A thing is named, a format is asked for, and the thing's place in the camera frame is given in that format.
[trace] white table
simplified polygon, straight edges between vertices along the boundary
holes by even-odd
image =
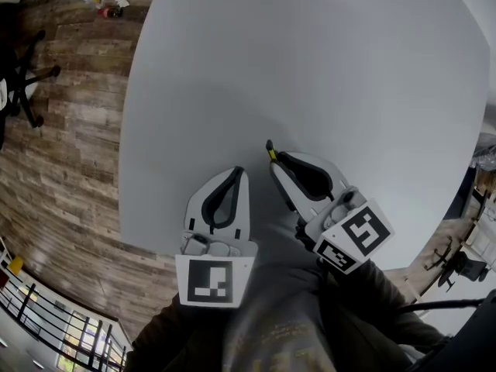
[[[124,111],[122,238],[176,253],[190,196],[240,165],[253,237],[287,241],[271,138],[375,198],[396,237],[374,260],[406,267],[467,169],[489,56],[461,0],[153,0]]]

